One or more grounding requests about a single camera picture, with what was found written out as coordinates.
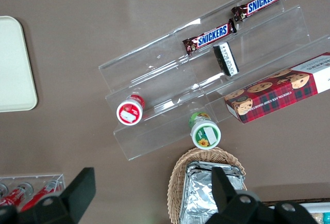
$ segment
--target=snickers logo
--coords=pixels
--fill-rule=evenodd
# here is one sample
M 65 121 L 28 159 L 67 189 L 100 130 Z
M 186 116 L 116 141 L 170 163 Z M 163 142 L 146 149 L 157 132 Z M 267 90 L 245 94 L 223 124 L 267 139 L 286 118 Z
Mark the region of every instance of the snickers logo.
M 247 13 L 250 15 L 251 13 L 264 8 L 267 5 L 274 3 L 276 0 L 254 0 L 248 3 L 248 10 Z
M 212 43 L 228 35 L 228 24 L 220 26 L 198 37 L 197 48 Z

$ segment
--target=woven basket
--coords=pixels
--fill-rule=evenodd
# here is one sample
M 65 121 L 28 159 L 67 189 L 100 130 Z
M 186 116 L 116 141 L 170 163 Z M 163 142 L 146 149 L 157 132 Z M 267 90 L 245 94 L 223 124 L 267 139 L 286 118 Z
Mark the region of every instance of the woven basket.
M 182 200 L 182 191 L 185 181 L 185 172 L 187 165 L 192 161 L 204 161 L 204 162 L 213 162 L 221 163 L 228 165 L 238 166 L 243 175 L 245 175 L 245 170 L 242 167 L 241 163 L 232 156 L 230 153 L 222 150 L 221 148 L 213 148 L 210 150 L 201 150 L 199 148 L 194 148 L 185 153 L 177 161 L 171 178 L 169 182 L 169 189 L 167 193 L 167 205 L 169 210 L 169 215 L 171 222 L 173 224 L 179 224 L 179 214 Z

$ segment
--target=red plaid packaging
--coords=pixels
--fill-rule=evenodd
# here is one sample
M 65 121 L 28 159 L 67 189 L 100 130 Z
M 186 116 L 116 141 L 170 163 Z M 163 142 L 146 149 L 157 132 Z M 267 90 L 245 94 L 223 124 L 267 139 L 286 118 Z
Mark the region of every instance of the red plaid packaging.
M 330 52 L 225 96 L 232 115 L 247 123 L 330 89 Z

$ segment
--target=foil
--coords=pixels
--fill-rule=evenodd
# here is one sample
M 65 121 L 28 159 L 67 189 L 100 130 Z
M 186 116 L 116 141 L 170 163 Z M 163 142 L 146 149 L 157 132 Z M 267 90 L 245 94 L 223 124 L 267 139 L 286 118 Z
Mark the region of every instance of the foil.
M 205 224 L 218 212 L 212 195 L 212 167 L 221 167 L 235 190 L 243 189 L 244 176 L 236 167 L 209 162 L 191 162 L 186 168 L 180 208 L 181 224 Z

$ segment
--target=white tray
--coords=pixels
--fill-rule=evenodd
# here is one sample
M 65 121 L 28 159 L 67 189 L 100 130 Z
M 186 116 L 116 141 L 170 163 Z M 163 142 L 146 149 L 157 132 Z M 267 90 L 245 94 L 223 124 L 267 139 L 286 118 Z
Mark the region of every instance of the white tray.
M 0 17 L 0 112 L 33 109 L 37 94 L 20 23 Z

